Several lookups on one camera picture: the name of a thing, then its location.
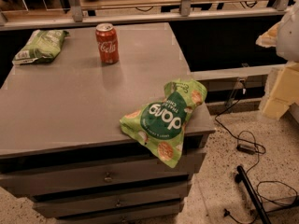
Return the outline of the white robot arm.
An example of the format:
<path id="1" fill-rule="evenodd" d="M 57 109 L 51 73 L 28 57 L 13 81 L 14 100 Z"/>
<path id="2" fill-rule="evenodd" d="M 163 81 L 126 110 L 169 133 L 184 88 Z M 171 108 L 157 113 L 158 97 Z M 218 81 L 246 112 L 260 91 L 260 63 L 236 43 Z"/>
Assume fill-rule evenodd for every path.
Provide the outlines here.
<path id="1" fill-rule="evenodd" d="M 299 105 L 299 1 L 273 25 L 260 35 L 256 44 L 276 48 L 278 57 L 287 63 L 268 78 L 265 96 L 260 104 L 262 114 L 270 119 L 280 119 L 291 105 Z"/>

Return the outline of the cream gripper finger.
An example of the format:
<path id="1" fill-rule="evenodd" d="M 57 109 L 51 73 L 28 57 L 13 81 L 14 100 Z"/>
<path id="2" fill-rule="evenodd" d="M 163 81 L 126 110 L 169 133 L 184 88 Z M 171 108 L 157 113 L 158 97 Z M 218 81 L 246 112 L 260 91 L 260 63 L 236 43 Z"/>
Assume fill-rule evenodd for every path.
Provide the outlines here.
<path id="1" fill-rule="evenodd" d="M 279 23 L 276 23 L 260 35 L 256 40 L 256 44 L 264 48 L 275 47 L 277 45 L 278 26 Z"/>
<path id="2" fill-rule="evenodd" d="M 299 104 L 299 66 L 274 68 L 267 77 L 261 112 L 280 119 L 293 104 Z"/>

